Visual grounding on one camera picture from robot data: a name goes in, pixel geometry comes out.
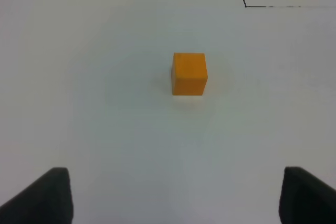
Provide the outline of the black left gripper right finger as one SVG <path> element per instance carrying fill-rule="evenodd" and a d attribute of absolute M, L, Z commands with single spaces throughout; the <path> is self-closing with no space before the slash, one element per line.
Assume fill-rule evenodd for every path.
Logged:
<path fill-rule="evenodd" d="M 335 189 L 301 167 L 286 167 L 278 213 L 281 223 L 335 223 Z"/>

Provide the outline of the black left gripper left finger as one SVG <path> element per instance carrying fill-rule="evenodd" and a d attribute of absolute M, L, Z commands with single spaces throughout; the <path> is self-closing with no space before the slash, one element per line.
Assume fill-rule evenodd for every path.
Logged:
<path fill-rule="evenodd" d="M 72 223 L 70 175 L 65 167 L 44 173 L 1 205 L 1 223 Z"/>

